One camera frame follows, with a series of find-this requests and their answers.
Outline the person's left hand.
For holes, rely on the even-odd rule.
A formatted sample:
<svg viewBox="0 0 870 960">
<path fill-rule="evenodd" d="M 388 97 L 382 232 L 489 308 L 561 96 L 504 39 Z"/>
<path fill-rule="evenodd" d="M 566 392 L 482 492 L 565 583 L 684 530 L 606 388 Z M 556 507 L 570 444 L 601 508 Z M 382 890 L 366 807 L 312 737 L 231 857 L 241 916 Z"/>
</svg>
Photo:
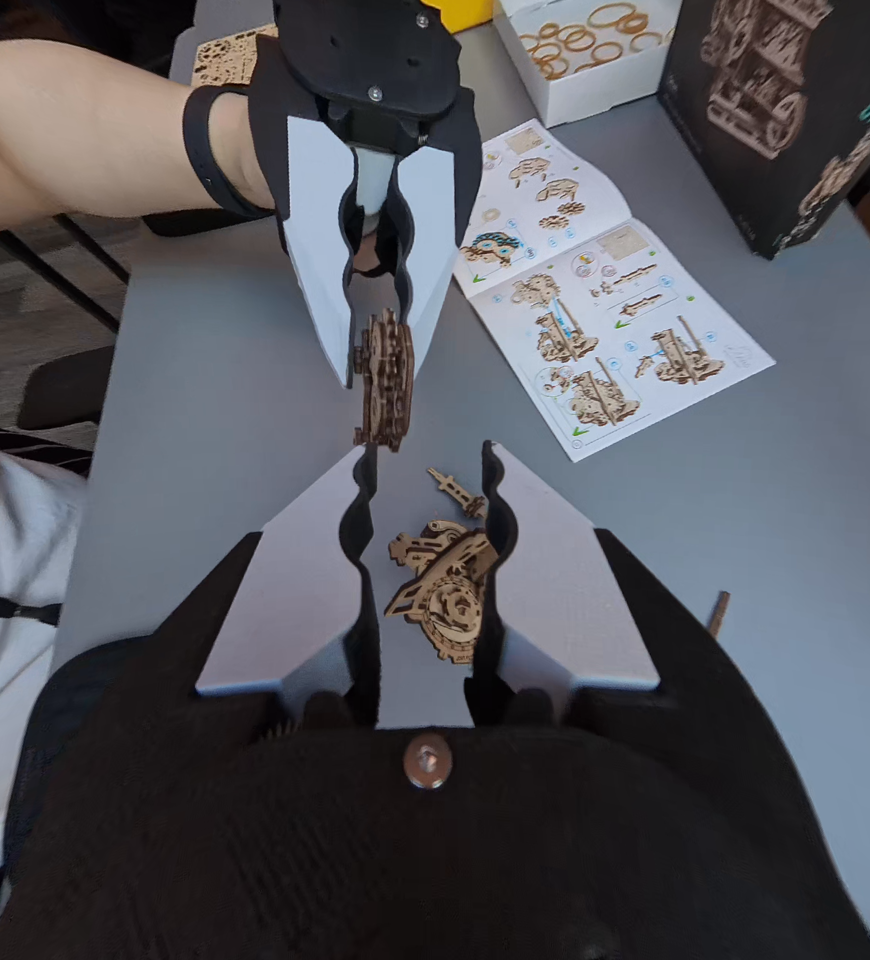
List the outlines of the person's left hand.
<svg viewBox="0 0 870 960">
<path fill-rule="evenodd" d="M 213 159 L 234 192 L 256 208 L 273 211 L 275 202 L 254 150 L 247 96 L 228 92 L 213 102 L 208 137 Z"/>
</svg>

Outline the small wooden model piece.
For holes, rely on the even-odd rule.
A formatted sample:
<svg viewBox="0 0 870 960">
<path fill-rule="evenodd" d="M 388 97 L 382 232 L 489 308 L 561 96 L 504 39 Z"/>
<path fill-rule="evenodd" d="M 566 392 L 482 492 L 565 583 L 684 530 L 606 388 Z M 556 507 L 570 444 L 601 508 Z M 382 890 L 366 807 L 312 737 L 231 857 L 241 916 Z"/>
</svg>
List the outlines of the small wooden model piece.
<svg viewBox="0 0 870 960">
<path fill-rule="evenodd" d="M 477 520 L 487 518 L 487 500 L 483 495 L 469 492 L 453 475 L 442 474 L 434 467 L 429 466 L 427 473 L 436 482 L 438 490 L 448 495 L 462 508 L 464 516 Z"/>
</svg>

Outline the model instruction booklet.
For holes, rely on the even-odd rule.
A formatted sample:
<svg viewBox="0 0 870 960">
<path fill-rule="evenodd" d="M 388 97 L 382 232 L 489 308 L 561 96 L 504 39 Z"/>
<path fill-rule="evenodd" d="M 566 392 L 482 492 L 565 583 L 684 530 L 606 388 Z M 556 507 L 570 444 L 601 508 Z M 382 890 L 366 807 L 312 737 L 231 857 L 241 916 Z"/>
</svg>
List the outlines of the model instruction booklet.
<svg viewBox="0 0 870 960">
<path fill-rule="evenodd" d="M 482 170 L 454 276 L 572 462 L 775 365 L 536 119 Z"/>
</svg>

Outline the black striped cloth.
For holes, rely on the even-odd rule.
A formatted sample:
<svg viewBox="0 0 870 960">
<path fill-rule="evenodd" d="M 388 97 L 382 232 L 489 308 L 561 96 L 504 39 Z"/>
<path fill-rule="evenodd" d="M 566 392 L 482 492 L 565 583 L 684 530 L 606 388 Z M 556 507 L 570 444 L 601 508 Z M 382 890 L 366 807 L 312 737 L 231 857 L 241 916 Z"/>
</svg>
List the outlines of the black striped cloth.
<svg viewBox="0 0 870 960">
<path fill-rule="evenodd" d="M 0 428 L 0 451 L 16 458 L 65 469 L 87 478 L 93 453 L 67 444 Z"/>
</svg>

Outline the wooden gear model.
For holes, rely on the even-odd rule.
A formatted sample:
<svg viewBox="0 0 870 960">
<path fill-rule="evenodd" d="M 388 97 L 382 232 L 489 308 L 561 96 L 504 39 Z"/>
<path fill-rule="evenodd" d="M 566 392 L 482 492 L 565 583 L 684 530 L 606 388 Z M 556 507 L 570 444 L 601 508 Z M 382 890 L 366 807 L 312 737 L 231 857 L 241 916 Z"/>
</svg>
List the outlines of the wooden gear model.
<svg viewBox="0 0 870 960">
<path fill-rule="evenodd" d="M 415 576 L 384 615 L 419 625 L 440 659 L 470 665 L 482 628 L 485 578 L 497 559 L 486 530 L 432 520 L 417 537 L 400 533 L 391 540 L 389 554 Z"/>
</svg>

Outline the laser-cut wooden sheet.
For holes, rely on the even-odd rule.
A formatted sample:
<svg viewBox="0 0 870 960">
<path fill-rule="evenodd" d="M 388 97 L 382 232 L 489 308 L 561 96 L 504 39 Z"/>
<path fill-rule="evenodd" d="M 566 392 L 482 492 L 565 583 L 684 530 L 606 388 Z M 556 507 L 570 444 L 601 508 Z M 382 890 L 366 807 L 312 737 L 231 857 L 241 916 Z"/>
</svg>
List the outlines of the laser-cut wooden sheet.
<svg viewBox="0 0 870 960">
<path fill-rule="evenodd" d="M 191 86 L 246 86 L 257 61 L 257 30 L 201 43 L 194 58 Z"/>
</svg>

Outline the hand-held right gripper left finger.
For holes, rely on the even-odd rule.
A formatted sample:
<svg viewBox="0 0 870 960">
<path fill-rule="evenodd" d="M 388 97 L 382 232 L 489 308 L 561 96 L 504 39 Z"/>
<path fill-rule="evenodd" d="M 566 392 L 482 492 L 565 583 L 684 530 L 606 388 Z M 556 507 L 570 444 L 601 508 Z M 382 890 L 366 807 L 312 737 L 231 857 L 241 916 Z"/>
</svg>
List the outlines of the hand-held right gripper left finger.
<svg viewBox="0 0 870 960">
<path fill-rule="evenodd" d="M 201 695 L 274 692 L 300 719 L 320 691 L 373 727 L 378 617 L 361 557 L 373 536 L 377 447 L 359 445 L 270 520 L 196 683 Z"/>
</svg>

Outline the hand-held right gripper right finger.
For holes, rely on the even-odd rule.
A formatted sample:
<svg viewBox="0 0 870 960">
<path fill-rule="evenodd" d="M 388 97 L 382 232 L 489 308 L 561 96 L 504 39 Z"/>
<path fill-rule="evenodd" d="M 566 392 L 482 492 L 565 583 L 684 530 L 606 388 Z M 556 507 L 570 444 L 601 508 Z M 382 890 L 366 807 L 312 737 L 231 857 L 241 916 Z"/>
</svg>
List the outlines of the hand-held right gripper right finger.
<svg viewBox="0 0 870 960">
<path fill-rule="evenodd" d="M 591 521 L 494 440 L 483 444 L 482 487 L 496 558 L 465 679 L 473 723 L 500 723 L 522 690 L 541 690 L 558 719 L 580 690 L 656 690 L 657 668 Z"/>
</svg>

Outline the yellow plastic bin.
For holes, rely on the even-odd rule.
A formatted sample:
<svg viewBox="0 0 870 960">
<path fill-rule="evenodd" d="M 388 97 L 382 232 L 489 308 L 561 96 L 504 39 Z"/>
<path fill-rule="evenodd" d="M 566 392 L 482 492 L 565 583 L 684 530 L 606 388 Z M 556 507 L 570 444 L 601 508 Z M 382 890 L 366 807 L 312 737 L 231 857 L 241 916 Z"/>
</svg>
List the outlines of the yellow plastic bin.
<svg viewBox="0 0 870 960">
<path fill-rule="evenodd" d="M 441 23 L 451 34 L 457 34 L 489 23 L 491 0 L 424 0 L 422 3 L 440 13 Z"/>
</svg>

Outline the black model kit box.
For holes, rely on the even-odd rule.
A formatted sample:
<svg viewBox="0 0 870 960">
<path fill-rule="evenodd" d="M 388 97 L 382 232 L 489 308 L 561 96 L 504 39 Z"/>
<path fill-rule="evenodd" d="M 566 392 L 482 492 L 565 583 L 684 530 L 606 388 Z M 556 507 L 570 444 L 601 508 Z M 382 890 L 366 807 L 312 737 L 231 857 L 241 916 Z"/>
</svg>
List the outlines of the black model kit box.
<svg viewBox="0 0 870 960">
<path fill-rule="evenodd" d="M 870 167 L 870 1 L 683 2 L 657 96 L 773 259 Z"/>
</svg>

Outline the wooden gear stack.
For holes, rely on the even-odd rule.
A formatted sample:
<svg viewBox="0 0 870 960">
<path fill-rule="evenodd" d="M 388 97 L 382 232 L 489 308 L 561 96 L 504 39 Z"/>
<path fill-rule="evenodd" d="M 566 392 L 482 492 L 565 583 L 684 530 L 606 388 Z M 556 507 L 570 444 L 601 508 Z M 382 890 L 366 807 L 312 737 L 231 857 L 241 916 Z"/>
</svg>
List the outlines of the wooden gear stack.
<svg viewBox="0 0 870 960">
<path fill-rule="evenodd" d="M 369 318 L 353 353 L 354 372 L 362 377 L 362 425 L 354 443 L 375 444 L 398 452 L 410 425 L 415 374 L 411 330 L 390 308 Z"/>
</svg>

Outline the person's left forearm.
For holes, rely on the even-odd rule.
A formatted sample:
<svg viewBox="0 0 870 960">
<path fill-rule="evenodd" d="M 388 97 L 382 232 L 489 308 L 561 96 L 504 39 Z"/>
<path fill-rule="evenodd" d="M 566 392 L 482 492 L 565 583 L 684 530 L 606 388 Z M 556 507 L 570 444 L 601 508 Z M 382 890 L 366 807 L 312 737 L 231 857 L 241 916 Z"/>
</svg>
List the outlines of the person's left forearm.
<svg viewBox="0 0 870 960">
<path fill-rule="evenodd" d="M 184 147 L 189 93 L 79 47 L 0 42 L 0 231 L 212 207 Z"/>
</svg>

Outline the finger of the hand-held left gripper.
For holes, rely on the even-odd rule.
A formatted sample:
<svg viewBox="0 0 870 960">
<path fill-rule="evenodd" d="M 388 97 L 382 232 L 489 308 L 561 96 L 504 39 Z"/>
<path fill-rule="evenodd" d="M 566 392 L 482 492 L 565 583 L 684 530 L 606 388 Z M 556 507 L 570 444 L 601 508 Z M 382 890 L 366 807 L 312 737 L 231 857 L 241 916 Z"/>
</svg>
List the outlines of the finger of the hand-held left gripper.
<svg viewBox="0 0 870 960">
<path fill-rule="evenodd" d="M 353 253 L 343 206 L 356 182 L 352 150 L 319 120 L 287 119 L 289 216 L 283 231 L 321 348 L 345 388 L 353 312 L 347 294 Z"/>
<path fill-rule="evenodd" d="M 418 374 L 457 256 L 451 152 L 420 148 L 393 168 L 392 221 L 398 318 L 411 330 Z"/>
</svg>

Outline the black wristband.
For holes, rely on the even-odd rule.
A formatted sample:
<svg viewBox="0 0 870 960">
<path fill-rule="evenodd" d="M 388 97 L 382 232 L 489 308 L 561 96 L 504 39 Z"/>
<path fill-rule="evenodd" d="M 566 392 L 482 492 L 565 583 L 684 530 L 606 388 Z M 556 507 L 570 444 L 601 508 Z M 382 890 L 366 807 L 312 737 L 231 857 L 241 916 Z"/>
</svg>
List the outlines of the black wristband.
<svg viewBox="0 0 870 960">
<path fill-rule="evenodd" d="M 214 102 L 226 93 L 247 97 L 246 84 L 204 85 L 192 89 L 182 115 L 181 131 L 189 163 L 207 195 L 221 210 L 247 220 L 265 219 L 274 210 L 264 209 L 239 193 L 216 162 L 209 137 L 209 116 Z"/>
</svg>

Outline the white cardboard box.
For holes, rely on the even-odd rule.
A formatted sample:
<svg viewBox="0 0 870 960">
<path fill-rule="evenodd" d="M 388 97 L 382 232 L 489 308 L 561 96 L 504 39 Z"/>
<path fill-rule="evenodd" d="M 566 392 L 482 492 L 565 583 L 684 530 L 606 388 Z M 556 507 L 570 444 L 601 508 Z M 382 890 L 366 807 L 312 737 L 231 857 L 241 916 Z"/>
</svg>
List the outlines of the white cardboard box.
<svg viewBox="0 0 870 960">
<path fill-rule="evenodd" d="M 500 1 L 493 22 L 545 126 L 654 95 L 681 1 Z"/>
</svg>

